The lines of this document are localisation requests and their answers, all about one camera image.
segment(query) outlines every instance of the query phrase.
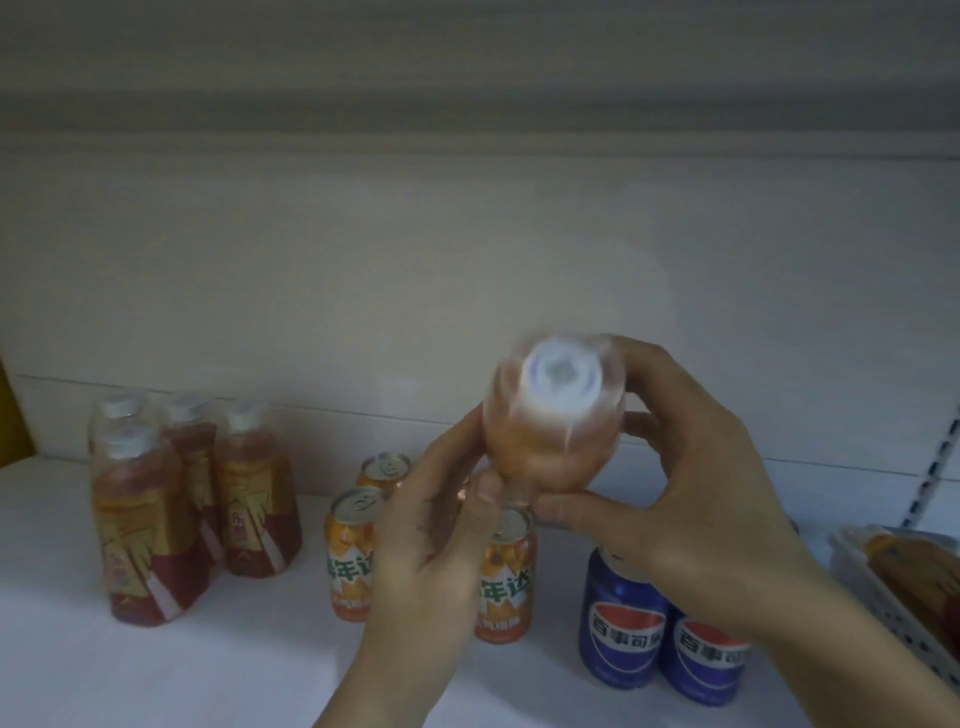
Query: white bottle cap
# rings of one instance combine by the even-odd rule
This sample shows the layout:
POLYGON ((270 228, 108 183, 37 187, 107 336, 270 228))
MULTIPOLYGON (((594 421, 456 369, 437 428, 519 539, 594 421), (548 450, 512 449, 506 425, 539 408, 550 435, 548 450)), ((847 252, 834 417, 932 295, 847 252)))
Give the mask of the white bottle cap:
POLYGON ((227 424, 231 432, 250 432, 263 426, 266 405, 250 400, 240 400, 227 410, 227 424))
POLYGON ((156 427, 150 425, 131 425, 104 437, 107 457, 110 460, 130 460, 154 449, 160 441, 156 427))
POLYGON ((210 404, 210 397, 200 392, 180 392, 166 401, 164 410, 171 423, 184 424, 201 420, 210 404))
POLYGON ((125 389, 100 400, 100 411, 108 420, 139 414, 146 406, 147 393, 140 389, 125 389))
POLYGON ((578 341, 546 339, 523 360, 517 397, 529 415, 576 422, 587 415, 602 394, 600 357, 578 341))

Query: plastic basket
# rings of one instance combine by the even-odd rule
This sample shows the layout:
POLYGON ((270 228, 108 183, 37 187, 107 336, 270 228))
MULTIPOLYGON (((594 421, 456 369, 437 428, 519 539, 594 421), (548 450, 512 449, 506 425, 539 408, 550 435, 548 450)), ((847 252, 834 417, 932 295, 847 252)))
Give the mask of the plastic basket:
MULTIPOLYGON (((887 528, 899 533, 896 528, 887 528)), ((840 528, 829 535, 833 551, 830 555, 830 571, 837 581, 849 589, 874 617, 900 639, 903 644, 927 665, 934 674, 960 695, 960 664, 934 638, 906 607, 900 604, 887 585, 880 581, 867 566, 867 557, 862 545, 877 533, 876 526, 866 528, 840 528)), ((923 536, 957 550, 957 542, 946 536, 918 531, 904 532, 911 536, 923 536)))

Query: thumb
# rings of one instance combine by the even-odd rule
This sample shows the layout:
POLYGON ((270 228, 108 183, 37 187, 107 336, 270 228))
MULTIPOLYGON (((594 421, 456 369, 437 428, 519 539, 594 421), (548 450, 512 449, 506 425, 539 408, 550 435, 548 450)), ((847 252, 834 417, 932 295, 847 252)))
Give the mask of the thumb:
POLYGON ((478 571, 490 536, 500 520, 503 480, 493 471, 470 479, 467 500, 457 518, 442 558, 452 568, 478 571))
POLYGON ((545 521, 586 533, 596 544, 621 555, 645 551, 654 525, 652 515, 642 508, 590 492, 539 496, 534 512, 545 521))

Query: forearm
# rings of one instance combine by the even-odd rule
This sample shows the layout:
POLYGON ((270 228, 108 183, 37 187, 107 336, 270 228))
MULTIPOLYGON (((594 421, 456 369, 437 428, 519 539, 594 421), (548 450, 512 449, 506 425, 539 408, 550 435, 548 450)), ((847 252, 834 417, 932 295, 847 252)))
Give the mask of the forearm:
POLYGON ((760 643, 817 728, 946 728, 960 699, 825 573, 779 585, 760 643))
POLYGON ((358 655, 314 728, 420 728, 426 715, 358 655))

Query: pepsi can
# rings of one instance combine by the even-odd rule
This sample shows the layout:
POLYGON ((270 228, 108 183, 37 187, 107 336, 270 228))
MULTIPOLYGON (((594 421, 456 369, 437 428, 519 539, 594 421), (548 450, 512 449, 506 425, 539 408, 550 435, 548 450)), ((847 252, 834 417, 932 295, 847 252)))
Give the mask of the pepsi can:
POLYGON ((639 570, 595 548, 580 613, 584 665, 612 688, 642 688, 657 668, 669 609, 670 602, 639 570))
POLYGON ((660 653, 663 677, 701 705, 727 705, 736 696, 750 643, 674 609, 660 653))

